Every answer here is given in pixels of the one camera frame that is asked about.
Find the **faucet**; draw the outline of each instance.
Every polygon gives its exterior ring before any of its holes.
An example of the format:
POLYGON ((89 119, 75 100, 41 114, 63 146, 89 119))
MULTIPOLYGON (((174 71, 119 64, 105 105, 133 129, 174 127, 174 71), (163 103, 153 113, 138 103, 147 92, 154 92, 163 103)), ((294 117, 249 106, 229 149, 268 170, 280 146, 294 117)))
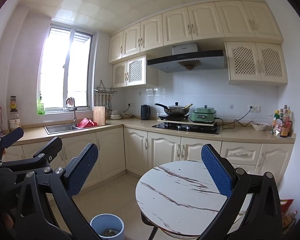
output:
POLYGON ((75 101, 73 97, 69 97, 66 99, 66 104, 69 104, 73 107, 67 108, 69 111, 73 111, 73 125, 77 126, 77 115, 75 114, 75 111, 78 110, 78 108, 75 107, 75 101))

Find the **window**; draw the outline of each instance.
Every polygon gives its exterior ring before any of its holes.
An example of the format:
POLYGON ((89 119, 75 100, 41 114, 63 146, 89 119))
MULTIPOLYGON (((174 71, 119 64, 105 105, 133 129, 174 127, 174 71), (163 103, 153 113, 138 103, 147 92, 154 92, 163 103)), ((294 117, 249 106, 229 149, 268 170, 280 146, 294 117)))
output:
POLYGON ((42 55, 40 93, 46 111, 62 111, 66 98, 89 107, 89 62, 93 35, 51 26, 42 55))

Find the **lattice panel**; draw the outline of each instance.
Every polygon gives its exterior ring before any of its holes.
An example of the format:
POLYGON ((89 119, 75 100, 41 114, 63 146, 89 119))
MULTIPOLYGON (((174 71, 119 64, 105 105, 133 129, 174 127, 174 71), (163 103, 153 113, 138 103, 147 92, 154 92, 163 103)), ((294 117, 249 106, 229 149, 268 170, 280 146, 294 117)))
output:
POLYGON ((252 49, 238 47, 232 49, 232 53, 234 57, 235 73, 237 75, 256 74, 256 65, 252 49))
POLYGON ((142 80, 142 61, 136 60, 129 64, 129 82, 142 80))
POLYGON ((124 73, 125 73, 125 66, 118 66, 114 70, 114 83, 115 84, 124 83, 124 73))
POLYGON ((273 49, 263 49, 262 56, 265 64, 266 76, 282 77, 282 66, 279 52, 273 49))

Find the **white table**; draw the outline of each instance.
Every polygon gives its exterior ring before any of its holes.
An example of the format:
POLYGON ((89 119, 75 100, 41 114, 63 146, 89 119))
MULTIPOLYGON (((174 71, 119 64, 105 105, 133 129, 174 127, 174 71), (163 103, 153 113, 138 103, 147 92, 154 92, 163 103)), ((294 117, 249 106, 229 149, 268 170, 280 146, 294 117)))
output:
MULTIPOLYGON (((211 223, 226 200, 199 161, 177 161, 149 170, 139 180, 136 199, 144 216, 170 236, 197 238, 211 223)), ((236 230, 251 195, 229 232, 236 230)))

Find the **wooden cutting board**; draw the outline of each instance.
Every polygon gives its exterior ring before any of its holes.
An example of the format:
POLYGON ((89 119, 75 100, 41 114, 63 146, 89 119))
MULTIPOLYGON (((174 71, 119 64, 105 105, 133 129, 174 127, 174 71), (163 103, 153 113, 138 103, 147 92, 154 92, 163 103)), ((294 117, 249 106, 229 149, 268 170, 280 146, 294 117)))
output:
POLYGON ((94 106, 93 107, 93 121, 99 125, 106 125, 106 107, 94 106))

